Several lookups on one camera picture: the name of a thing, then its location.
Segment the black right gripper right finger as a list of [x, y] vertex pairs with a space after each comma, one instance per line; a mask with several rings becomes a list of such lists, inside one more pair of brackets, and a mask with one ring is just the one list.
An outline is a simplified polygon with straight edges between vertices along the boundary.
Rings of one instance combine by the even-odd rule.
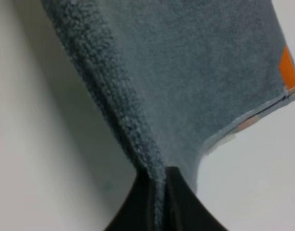
[[166, 168], [164, 230], [225, 231], [226, 228], [203, 206], [177, 167]]

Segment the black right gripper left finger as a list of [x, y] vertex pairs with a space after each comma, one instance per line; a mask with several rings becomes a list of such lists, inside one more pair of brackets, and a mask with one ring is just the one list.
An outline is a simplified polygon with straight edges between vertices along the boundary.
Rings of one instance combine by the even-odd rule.
[[154, 182], [139, 172], [120, 210], [106, 231], [154, 230]]

